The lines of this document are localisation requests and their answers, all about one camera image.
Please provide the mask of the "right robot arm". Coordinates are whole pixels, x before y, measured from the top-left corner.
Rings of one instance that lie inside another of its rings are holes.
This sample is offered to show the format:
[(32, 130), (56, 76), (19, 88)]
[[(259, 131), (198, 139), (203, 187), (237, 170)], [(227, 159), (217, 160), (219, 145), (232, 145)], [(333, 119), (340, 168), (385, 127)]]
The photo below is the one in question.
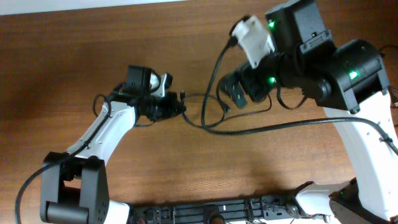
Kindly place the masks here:
[(265, 17), (266, 26), (245, 16), (231, 29), (231, 43), (248, 60), (221, 80), (221, 89), (243, 107), (244, 95), (260, 102), (272, 89), (300, 88), (335, 125), (355, 172), (341, 184), (301, 185), (289, 212), (341, 223), (396, 223), (397, 136), (381, 54), (360, 39), (337, 47), (315, 1), (289, 1)]

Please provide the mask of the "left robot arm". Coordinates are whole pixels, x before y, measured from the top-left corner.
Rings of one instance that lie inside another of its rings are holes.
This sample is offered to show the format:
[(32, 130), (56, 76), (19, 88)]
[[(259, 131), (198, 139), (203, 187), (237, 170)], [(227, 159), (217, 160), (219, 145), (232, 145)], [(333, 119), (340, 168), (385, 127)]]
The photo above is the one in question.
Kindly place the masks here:
[(128, 203), (109, 197), (106, 165), (124, 135), (141, 116), (153, 123), (186, 110), (173, 77), (130, 65), (127, 80), (104, 97), (101, 111), (82, 137), (65, 152), (44, 159), (40, 219), (45, 223), (132, 223)]

